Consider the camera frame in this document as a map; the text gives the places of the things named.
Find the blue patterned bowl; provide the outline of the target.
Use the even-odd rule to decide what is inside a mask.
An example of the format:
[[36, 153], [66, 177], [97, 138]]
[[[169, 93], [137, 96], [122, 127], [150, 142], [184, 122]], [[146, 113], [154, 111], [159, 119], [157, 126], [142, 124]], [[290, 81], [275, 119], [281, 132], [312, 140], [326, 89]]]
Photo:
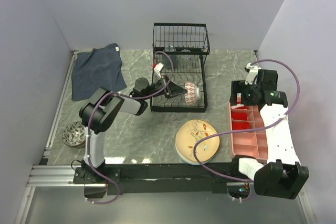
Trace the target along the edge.
[[186, 90], [184, 99], [187, 106], [195, 105], [201, 99], [200, 88], [196, 84], [185, 82], [184, 89]]

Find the pink floral leaf-pattern bowl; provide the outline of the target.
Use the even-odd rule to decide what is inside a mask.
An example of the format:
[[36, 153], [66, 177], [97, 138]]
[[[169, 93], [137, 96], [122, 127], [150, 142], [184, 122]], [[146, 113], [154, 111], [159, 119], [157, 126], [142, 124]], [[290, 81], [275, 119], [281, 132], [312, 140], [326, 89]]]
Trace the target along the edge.
[[71, 148], [84, 148], [86, 144], [85, 127], [80, 121], [68, 124], [62, 133], [62, 141]]

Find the clear glass cup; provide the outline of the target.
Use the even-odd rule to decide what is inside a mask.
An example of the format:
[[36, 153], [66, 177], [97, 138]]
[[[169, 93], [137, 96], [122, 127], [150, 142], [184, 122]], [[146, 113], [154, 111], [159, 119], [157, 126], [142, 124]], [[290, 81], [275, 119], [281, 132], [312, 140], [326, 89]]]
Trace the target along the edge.
[[190, 58], [191, 58], [191, 55], [189, 55], [190, 52], [191, 51], [188, 50], [188, 49], [183, 49], [183, 50], [180, 51], [180, 53], [181, 53], [180, 57], [184, 60], [190, 60]]

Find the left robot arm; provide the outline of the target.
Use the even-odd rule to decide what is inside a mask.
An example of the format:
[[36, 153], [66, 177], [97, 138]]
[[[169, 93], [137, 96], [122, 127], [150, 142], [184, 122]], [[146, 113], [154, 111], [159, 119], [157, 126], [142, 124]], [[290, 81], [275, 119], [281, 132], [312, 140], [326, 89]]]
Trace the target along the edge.
[[82, 106], [79, 116], [86, 130], [86, 152], [81, 167], [91, 182], [99, 183], [105, 176], [104, 139], [119, 112], [141, 115], [148, 107], [147, 99], [158, 96], [174, 98], [185, 95], [187, 90], [163, 75], [156, 83], [147, 78], [138, 78], [129, 95], [99, 88]]

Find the blue grey ceramic mug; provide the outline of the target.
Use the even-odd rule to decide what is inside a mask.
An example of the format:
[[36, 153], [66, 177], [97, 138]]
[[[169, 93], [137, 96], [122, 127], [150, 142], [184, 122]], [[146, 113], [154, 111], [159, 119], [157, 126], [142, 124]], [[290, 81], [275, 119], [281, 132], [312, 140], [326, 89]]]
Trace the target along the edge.
[[173, 45], [168, 45], [164, 48], [164, 52], [169, 56], [163, 56], [162, 57], [162, 63], [167, 69], [172, 69], [176, 67], [177, 65], [177, 55], [172, 54], [172, 52], [176, 52], [176, 49]]

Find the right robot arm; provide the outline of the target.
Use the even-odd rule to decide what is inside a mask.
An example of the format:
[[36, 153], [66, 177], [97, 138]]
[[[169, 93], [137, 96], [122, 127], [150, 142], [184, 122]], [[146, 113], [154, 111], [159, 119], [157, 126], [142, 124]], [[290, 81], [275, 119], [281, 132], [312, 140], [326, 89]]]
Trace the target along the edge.
[[288, 101], [277, 90], [275, 70], [246, 67], [245, 80], [232, 82], [228, 107], [231, 178], [248, 177], [261, 196], [295, 199], [309, 177], [300, 164], [289, 128]]

